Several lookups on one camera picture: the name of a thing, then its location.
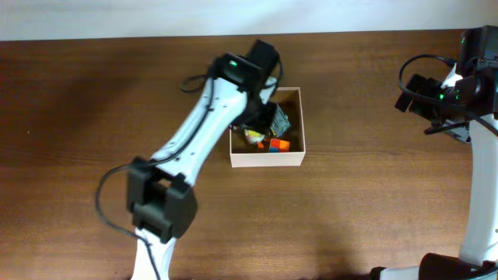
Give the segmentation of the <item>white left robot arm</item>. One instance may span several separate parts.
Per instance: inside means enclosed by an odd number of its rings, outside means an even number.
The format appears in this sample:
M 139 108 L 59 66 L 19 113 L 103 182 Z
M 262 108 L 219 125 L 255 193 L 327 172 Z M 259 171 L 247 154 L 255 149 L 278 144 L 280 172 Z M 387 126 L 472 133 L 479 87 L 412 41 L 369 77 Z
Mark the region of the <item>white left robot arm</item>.
M 230 126 L 254 126 L 259 121 L 282 70 L 277 54 L 224 54 L 201 75 L 201 96 L 174 136 L 150 159 L 135 158 L 127 174 L 126 209 L 132 216 L 137 251 L 133 279 L 167 279 L 175 243 L 198 211 L 193 187 L 198 174 Z

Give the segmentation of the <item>colourful puzzle cube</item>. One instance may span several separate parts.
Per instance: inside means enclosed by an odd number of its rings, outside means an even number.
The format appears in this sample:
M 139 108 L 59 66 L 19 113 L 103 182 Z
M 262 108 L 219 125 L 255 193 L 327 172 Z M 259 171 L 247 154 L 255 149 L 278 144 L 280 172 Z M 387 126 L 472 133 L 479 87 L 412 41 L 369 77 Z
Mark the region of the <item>colourful puzzle cube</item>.
M 269 152 L 288 152 L 290 142 L 278 138 L 271 138 L 269 142 Z

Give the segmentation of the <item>white duck pink hat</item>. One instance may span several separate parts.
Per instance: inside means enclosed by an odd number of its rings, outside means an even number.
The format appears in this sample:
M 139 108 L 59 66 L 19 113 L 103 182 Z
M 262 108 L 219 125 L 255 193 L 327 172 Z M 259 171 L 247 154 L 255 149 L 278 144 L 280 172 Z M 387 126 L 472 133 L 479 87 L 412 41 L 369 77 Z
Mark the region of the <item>white duck pink hat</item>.
M 264 141 L 267 136 L 262 133 L 238 126 L 233 127 L 233 132 L 246 145 L 255 147 L 256 149 L 263 149 L 265 147 Z

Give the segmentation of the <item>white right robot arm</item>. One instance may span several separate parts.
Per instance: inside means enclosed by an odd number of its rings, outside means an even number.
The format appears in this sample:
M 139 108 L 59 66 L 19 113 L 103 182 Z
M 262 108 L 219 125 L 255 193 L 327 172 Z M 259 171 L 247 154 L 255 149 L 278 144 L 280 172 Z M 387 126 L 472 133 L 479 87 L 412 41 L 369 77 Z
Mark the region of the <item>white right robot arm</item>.
M 466 234 L 456 257 L 428 253 L 407 268 L 376 267 L 370 279 L 495 279 L 497 277 L 497 72 L 484 68 L 443 81 L 414 75 L 395 104 L 472 147 Z

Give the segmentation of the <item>grey yellow toy truck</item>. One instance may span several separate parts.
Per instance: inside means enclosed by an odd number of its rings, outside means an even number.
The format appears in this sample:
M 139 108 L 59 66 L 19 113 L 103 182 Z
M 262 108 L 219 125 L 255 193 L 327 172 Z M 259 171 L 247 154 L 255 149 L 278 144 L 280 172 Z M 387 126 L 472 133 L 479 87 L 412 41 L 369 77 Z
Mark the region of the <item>grey yellow toy truck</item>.
M 272 135 L 275 137 L 281 137 L 290 128 L 291 128 L 291 124 L 289 122 L 289 117 L 282 110 L 282 108 L 278 104 L 276 104 L 275 105 L 275 113 L 273 116 L 272 124 L 270 126 L 270 130 L 272 132 Z

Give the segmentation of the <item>yellow ball blue letters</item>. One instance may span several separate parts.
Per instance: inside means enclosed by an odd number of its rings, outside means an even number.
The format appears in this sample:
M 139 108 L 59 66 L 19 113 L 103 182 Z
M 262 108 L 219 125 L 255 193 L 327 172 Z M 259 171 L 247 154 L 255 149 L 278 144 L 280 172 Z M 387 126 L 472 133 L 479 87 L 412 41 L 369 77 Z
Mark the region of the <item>yellow ball blue letters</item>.
M 252 130 L 246 130 L 244 132 L 244 134 L 245 134 L 247 141 L 250 143 L 262 142 L 265 139 L 265 136 L 263 134 L 260 134 L 256 131 L 252 131 Z

